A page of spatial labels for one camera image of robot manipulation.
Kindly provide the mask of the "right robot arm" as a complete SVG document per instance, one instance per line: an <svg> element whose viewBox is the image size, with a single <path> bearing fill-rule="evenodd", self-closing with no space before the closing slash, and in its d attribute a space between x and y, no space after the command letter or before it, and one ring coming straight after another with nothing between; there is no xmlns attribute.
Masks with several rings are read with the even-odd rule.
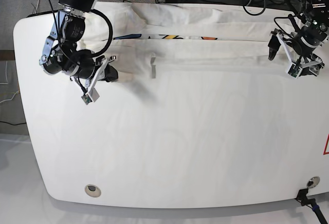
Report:
<svg viewBox="0 0 329 224"><path fill-rule="evenodd" d="M86 83L118 80L118 71L106 62L104 56L113 39L113 27L107 16L94 8L96 2L97 0L59 0L63 8L52 12L54 23L39 60L47 74L63 72L72 77L83 92L87 92L87 85L83 85L81 80ZM107 42L97 52L77 49L77 43L86 29L86 13L100 16L108 26Z"/></svg>

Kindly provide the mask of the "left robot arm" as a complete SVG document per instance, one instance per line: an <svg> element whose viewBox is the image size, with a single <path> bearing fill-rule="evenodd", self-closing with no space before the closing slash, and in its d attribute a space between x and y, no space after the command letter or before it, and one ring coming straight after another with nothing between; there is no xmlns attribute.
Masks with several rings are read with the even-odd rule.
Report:
<svg viewBox="0 0 329 224"><path fill-rule="evenodd" d="M271 32L268 59L272 61L282 47L289 60L287 73L291 77L318 76L325 64L314 51L328 42L328 0L299 0L299 8L290 0L284 2L291 11L286 19L294 31L288 33L277 26Z"/></svg>

